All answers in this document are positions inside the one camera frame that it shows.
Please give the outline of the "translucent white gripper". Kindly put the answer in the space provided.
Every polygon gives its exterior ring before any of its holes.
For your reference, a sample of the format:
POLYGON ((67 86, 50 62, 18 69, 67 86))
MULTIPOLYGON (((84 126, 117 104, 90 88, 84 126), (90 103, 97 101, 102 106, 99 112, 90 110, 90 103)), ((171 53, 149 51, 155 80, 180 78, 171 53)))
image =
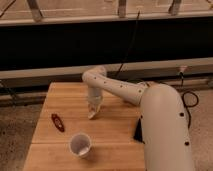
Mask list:
POLYGON ((102 103, 102 90, 100 88, 88 87, 88 103, 90 107, 101 107, 102 103))

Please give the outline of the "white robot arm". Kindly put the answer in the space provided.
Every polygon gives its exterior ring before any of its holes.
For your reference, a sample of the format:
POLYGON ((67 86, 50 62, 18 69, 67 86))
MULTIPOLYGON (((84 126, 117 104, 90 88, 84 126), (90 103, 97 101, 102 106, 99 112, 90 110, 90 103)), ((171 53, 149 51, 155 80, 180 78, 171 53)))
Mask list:
POLYGON ((88 118, 100 110, 105 90, 140 107, 146 171, 195 171, 187 117, 178 91, 170 85, 111 79, 104 66, 82 74, 88 86, 88 118))

